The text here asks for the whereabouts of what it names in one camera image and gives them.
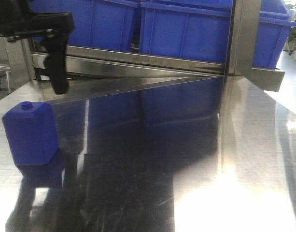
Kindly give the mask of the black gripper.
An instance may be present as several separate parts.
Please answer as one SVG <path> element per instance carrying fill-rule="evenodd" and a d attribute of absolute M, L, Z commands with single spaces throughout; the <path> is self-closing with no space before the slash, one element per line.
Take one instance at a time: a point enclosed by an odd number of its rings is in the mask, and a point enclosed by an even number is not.
<path fill-rule="evenodd" d="M 74 30 L 70 12 L 35 12 L 28 0 L 0 0 L 0 37 L 9 42 L 43 36 L 41 45 L 48 56 L 43 64 L 55 94 L 66 94 L 68 34 Z"/>

